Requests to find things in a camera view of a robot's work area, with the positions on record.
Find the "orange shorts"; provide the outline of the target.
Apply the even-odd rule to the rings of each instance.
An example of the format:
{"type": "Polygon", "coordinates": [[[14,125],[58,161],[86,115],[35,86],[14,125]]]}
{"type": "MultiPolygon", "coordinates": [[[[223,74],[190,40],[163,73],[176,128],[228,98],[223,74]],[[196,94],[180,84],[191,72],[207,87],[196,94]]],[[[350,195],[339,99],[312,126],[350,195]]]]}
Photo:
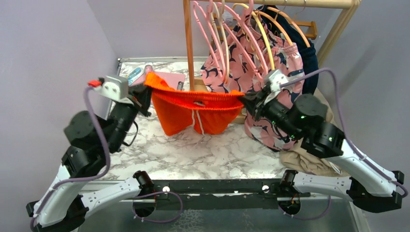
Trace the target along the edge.
{"type": "Polygon", "coordinates": [[[154,72],[144,84],[152,89],[151,100],[164,133],[175,135],[192,126],[199,134],[221,134],[242,111],[239,91],[215,93],[182,91],[170,87],[154,72]]]}

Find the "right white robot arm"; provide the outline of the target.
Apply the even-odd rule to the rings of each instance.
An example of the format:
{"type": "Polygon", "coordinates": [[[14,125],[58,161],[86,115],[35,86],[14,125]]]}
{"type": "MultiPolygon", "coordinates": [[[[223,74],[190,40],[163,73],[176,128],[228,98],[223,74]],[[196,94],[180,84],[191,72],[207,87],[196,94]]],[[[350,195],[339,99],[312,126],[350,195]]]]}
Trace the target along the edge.
{"type": "Polygon", "coordinates": [[[327,106],[310,94],[296,99],[291,108],[268,99],[265,90],[246,94],[239,100],[255,118],[264,117],[278,126],[309,154],[332,162],[348,173],[347,177],[327,177],[286,171],[279,191],[290,197],[319,193],[352,202],[358,208],[383,213],[400,209],[403,196],[396,190],[404,181],[400,171],[389,171],[359,153],[344,132],[327,122],[327,106]]]}

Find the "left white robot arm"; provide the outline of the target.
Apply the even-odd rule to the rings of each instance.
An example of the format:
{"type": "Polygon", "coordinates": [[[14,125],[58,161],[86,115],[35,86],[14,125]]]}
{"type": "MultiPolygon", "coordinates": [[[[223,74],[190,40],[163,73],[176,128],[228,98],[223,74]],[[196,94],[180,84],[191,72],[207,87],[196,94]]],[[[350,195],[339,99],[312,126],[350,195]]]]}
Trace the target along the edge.
{"type": "Polygon", "coordinates": [[[58,173],[45,195],[27,204],[33,232],[71,232],[85,220],[114,203],[133,197],[147,198],[154,184],[145,171],[137,171],[119,184],[89,194],[81,189],[107,174],[111,154],[119,152],[138,114],[150,116],[152,89],[145,85],[118,90],[120,99],[107,119],[95,115],[89,93],[101,86],[88,86],[83,98],[86,109],[77,113],[65,128],[70,146],[58,173]]]}

